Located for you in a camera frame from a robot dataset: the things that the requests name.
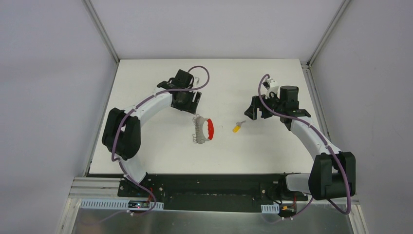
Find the key with yellow tag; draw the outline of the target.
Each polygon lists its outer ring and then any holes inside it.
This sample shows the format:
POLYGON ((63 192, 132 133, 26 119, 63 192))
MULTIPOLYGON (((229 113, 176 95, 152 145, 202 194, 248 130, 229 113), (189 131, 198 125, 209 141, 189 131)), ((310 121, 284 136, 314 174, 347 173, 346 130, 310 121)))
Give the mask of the key with yellow tag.
POLYGON ((235 127, 232 129, 232 132, 233 132, 233 133, 237 133, 237 132, 241 129, 241 126, 242 126, 245 122, 246 122, 246 120, 236 122, 235 127))

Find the metal keyring with red handle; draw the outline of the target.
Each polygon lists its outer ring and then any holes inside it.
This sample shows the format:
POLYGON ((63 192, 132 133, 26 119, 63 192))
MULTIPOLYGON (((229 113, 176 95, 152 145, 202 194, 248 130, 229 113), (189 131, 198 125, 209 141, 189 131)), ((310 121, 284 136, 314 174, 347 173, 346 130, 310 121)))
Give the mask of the metal keyring with red handle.
POLYGON ((196 115, 192 121, 195 127, 194 134, 192 135, 194 143, 204 144, 213 140, 214 124, 210 118, 196 115))

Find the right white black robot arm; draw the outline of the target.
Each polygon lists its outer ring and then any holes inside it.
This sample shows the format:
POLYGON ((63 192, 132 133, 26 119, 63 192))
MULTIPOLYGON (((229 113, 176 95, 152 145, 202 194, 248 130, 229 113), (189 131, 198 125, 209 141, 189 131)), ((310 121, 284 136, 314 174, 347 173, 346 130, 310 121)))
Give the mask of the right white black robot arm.
POLYGON ((268 95, 253 96, 244 113, 251 120, 278 116, 313 159, 311 172, 287 175, 285 182, 277 185, 277 195, 284 200, 296 192, 310 194, 316 200, 354 196, 355 156, 333 145, 313 125, 309 112, 299 108, 298 94, 298 87, 282 86, 278 93, 271 91, 268 95))

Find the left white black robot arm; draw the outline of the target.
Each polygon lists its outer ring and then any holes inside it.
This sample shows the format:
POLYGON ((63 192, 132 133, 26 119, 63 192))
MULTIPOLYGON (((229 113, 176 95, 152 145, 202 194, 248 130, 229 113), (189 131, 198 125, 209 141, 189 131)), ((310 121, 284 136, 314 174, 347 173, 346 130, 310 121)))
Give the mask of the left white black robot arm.
POLYGON ((178 70, 176 75, 157 84, 153 92, 138 104, 126 109, 112 108, 106 119, 102 144, 117 162, 124 177, 131 182, 130 191, 136 197, 148 193, 143 181, 147 170, 138 158, 141 148, 141 129, 146 122, 165 108, 196 114, 201 92, 196 87, 198 78, 189 71, 178 70))

